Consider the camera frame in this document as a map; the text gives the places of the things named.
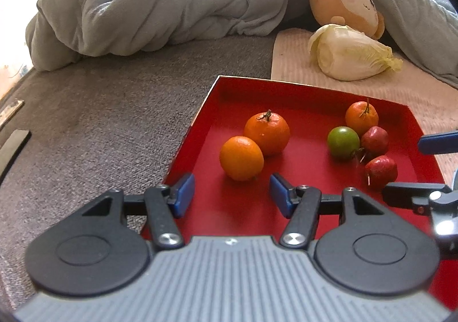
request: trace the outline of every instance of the red box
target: red box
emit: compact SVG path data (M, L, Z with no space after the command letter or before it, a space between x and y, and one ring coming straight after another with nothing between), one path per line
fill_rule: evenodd
M273 80L219 76L192 122L164 180L175 183L183 173L196 178L194 199L184 218L177 221L186 241L192 235L272 235L277 240L287 224L269 197L269 177L282 174L293 185L311 185L323 193L340 194L355 186L373 198L357 161L339 163L327 151L327 134L345 125L346 109L365 98L312 86ZM380 126L390 135L387 155L398 164L398 181L443 183L434 156L420 154L416 145L423 135L410 109L401 104L371 99ZM249 117L271 109L289 124L291 138L282 155L265 159L256 180L236 183L219 164L226 140L243 133ZM393 209L429 233L429 219L410 210ZM317 238L337 226L337 216L321 216ZM458 300L456 262L441 262L430 293L454 309Z

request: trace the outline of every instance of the green fruit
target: green fruit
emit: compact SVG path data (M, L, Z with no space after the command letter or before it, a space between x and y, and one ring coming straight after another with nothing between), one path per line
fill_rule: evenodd
M349 127L336 127L327 136L327 146L334 158L347 160L360 148L360 138Z

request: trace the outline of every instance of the gray blanket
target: gray blanket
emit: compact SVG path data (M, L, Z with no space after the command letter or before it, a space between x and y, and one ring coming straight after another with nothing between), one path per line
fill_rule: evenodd
M374 0L405 55L458 88L458 22L434 0ZM267 35L288 0L39 0L26 39L37 70L230 34Z

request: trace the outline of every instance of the yellow plush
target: yellow plush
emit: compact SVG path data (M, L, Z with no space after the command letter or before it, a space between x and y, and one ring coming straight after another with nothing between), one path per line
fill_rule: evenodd
M347 25L373 39L379 39L385 30L383 16L372 0L310 0L310 7L321 26Z

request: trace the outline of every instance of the orange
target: orange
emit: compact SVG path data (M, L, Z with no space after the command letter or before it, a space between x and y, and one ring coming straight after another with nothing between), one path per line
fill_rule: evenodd
M345 123L361 137L371 127L378 125L378 114L369 99L367 102L355 102L345 113Z
M268 110L248 119L243 135L256 142L264 156L268 157L285 149L289 141L289 126L283 117Z
M235 181L247 181L264 167L264 157L256 142L235 136L227 140L219 152L219 162L226 174Z

